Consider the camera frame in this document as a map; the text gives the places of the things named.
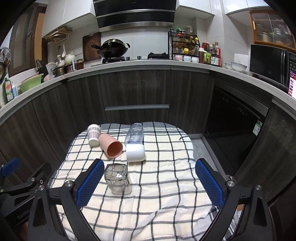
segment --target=plaid tablecloth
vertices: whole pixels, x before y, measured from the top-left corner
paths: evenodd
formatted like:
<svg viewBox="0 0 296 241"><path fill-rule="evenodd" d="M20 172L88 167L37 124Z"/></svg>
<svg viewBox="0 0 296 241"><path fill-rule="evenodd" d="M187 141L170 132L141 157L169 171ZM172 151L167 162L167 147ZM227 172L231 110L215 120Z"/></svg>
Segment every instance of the plaid tablecloth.
<svg viewBox="0 0 296 241"><path fill-rule="evenodd" d="M218 210L195 174L192 142L175 126L159 122L142 124L146 160L128 164L131 194L112 194L103 177L82 213L104 241L199 240ZM129 128L130 125L101 125L102 133L109 133L122 143ZM96 158L102 159L105 166L127 164L125 146L119 157L110 160L101 147L88 145L84 131L72 142L49 187L75 180ZM69 238L76 240L62 206L57 208ZM234 224L225 238L233 230Z"/></svg>

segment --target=wok handle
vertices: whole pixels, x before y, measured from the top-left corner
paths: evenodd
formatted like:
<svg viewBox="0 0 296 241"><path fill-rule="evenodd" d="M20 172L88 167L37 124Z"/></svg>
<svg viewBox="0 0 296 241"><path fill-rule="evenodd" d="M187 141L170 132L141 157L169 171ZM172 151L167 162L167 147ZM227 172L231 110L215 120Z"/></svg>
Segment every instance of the wok handle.
<svg viewBox="0 0 296 241"><path fill-rule="evenodd" d="M94 49L103 50L102 47L100 47L100 46L98 46L98 45L95 45L95 44L92 44L91 47L94 48Z"/></svg>

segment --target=dishwasher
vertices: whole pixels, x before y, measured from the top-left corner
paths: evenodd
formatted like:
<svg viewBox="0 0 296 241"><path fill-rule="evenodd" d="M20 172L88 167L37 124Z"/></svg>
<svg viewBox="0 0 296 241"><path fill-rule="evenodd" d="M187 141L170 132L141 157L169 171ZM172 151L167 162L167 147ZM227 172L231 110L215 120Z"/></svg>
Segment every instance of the dishwasher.
<svg viewBox="0 0 296 241"><path fill-rule="evenodd" d="M264 125L268 107L230 85L214 87L204 137L213 160L233 176Z"/></svg>

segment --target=wooden cutting board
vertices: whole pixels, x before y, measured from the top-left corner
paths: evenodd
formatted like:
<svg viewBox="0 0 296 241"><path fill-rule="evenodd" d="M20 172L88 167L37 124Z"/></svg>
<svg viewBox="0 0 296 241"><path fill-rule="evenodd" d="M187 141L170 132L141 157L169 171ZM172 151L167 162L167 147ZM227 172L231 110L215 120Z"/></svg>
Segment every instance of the wooden cutting board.
<svg viewBox="0 0 296 241"><path fill-rule="evenodd" d="M96 44L101 46L101 33L95 33L92 36L84 36L82 38L83 47L83 60L84 62L100 59L100 55L96 52L97 50L92 48L91 45Z"/></svg>

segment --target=floor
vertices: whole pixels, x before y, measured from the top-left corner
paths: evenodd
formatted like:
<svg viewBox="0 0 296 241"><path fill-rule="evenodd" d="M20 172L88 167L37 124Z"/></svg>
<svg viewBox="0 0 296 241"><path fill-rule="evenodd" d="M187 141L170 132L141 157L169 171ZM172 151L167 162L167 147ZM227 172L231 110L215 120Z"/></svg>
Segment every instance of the floor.
<svg viewBox="0 0 296 241"><path fill-rule="evenodd" d="M204 145L202 139L191 139L191 142L193 144L194 159L197 160L197 159L203 157L209 163L211 168L213 168L214 171L217 171L217 167L216 167L213 159L211 158L211 155L209 154L206 146Z"/></svg>

